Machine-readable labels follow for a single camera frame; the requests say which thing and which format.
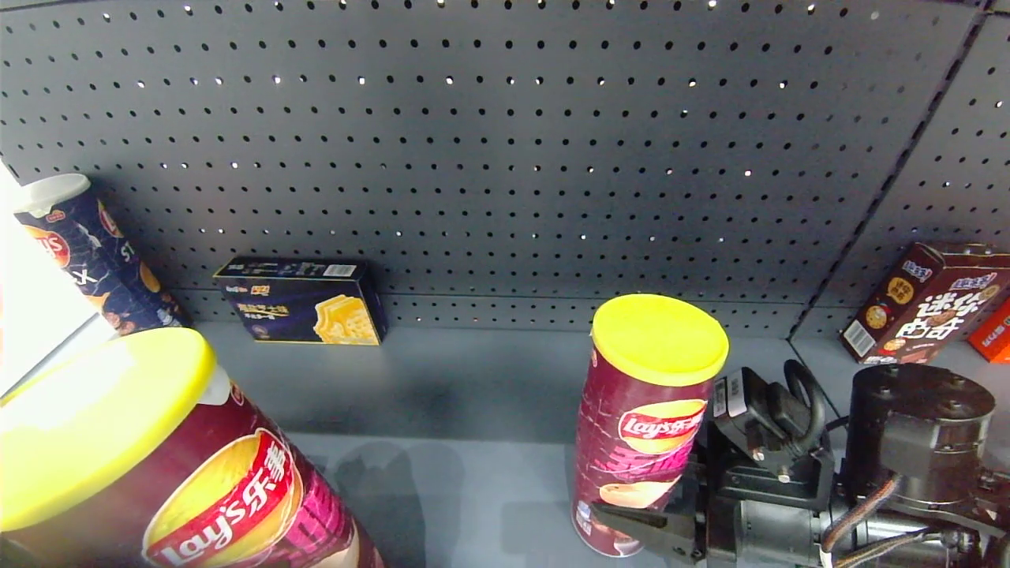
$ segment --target navy blue snack box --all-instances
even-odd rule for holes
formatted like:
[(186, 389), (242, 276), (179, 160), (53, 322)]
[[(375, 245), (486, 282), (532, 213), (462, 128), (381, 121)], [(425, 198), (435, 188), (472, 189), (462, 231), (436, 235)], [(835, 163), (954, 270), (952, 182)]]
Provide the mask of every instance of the navy blue snack box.
[(235, 257), (214, 281), (260, 342), (374, 346), (386, 336), (364, 261)]

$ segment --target white canister lid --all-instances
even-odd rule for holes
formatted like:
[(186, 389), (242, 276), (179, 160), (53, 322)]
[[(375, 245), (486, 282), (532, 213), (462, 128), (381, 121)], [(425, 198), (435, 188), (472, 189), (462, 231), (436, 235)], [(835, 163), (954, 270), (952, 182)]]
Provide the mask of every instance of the white canister lid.
[(28, 185), (8, 190), (7, 202), (13, 213), (30, 213), (39, 218), (49, 214), (53, 206), (81, 195), (91, 187), (91, 181), (82, 174), (61, 174)]

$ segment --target snack package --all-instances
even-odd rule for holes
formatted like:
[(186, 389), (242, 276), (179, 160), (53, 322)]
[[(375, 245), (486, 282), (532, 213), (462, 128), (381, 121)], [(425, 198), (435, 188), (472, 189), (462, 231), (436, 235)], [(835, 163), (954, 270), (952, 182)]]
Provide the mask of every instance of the snack package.
[(236, 257), (214, 280), (257, 341), (375, 346), (386, 335), (364, 262)]
[(1010, 364), (1010, 299), (968, 338), (986, 361)]
[(90, 187), (81, 174), (63, 174), (17, 188), (8, 199), (24, 229), (120, 336), (189, 325)]
[(383, 566), (192, 329), (104, 344), (0, 403), (0, 531), (41, 566)]
[(651, 294), (605, 302), (592, 336), (576, 428), (572, 522), (593, 550), (631, 556), (641, 543), (599, 523), (590, 504), (666, 505), (687, 467), (729, 340), (701, 309)]
[(842, 344), (868, 365), (929, 363), (1008, 283), (1008, 253), (915, 243), (845, 327)]

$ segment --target pegboard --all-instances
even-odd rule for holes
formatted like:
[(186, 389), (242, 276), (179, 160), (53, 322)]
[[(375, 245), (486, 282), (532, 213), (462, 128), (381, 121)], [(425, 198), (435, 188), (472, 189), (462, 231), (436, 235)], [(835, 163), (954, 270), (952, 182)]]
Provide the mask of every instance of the pegboard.
[[(813, 311), (848, 308), (841, 317), (848, 319), (913, 241), (980, 242), (1010, 250), (1008, 132), (1010, 18), (990, 16)], [(804, 321), (797, 335), (816, 334), (814, 326), (823, 328), (820, 318), (832, 312), (812, 312), (812, 326)]]
[[(179, 300), (202, 320), (234, 321), (231, 305), (215, 290), (180, 290)], [(394, 325), (547, 329), (589, 333), (598, 300), (383, 294), (383, 308)], [(716, 317), (734, 337), (784, 338), (803, 306), (768, 302), (694, 302)]]
[(397, 295), (805, 305), (976, 13), (29, 7), (3, 15), (0, 149), (22, 182), (94, 178), (177, 289), (237, 252), (367, 258)]

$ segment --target lay's stax canister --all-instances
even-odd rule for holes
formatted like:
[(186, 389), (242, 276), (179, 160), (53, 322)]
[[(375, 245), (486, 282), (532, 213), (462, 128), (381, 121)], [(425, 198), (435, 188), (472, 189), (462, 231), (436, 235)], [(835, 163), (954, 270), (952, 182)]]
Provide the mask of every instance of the lay's stax canister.
[(189, 325), (81, 174), (45, 178), (8, 192), (14, 216), (95, 309), (127, 336)]
[(0, 415), (0, 532), (41, 566), (383, 566), (192, 329), (109, 342), (5, 395)]
[(592, 336), (576, 427), (572, 518), (593, 550), (630, 556), (641, 543), (599, 523), (590, 504), (666, 506), (687, 467), (729, 340), (701, 309), (652, 294), (605, 302)]

